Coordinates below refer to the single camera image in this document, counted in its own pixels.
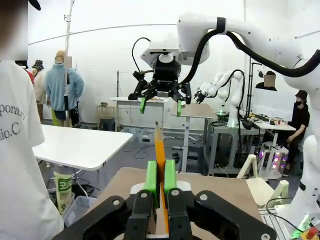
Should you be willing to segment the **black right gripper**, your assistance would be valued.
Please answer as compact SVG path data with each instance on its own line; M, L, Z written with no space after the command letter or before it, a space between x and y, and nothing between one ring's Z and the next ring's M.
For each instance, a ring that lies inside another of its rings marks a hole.
M144 114L147 100L156 96L157 92L169 92L170 97L177 103L176 116L181 116L182 103L187 105L191 103L192 93L189 83L178 83L181 72L181 65L173 60L169 63L163 63L157 60L153 65L153 77L151 82L145 80L145 74L133 74L138 81L133 93L130 93L128 100L140 101L140 113Z

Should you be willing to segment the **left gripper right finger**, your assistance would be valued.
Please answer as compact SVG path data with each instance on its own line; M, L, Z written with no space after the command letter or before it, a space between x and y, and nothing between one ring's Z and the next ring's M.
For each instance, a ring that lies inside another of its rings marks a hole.
M219 240L275 240L276 231L210 190L194 194L178 187L176 163L166 160L164 192L171 240L191 240L191 224Z

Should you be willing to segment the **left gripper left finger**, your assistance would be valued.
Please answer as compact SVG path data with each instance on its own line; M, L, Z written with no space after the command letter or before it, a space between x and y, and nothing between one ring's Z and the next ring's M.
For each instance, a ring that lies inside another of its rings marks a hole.
M158 206L158 164L149 161L145 182L124 199L112 195L54 237L55 240L144 240Z

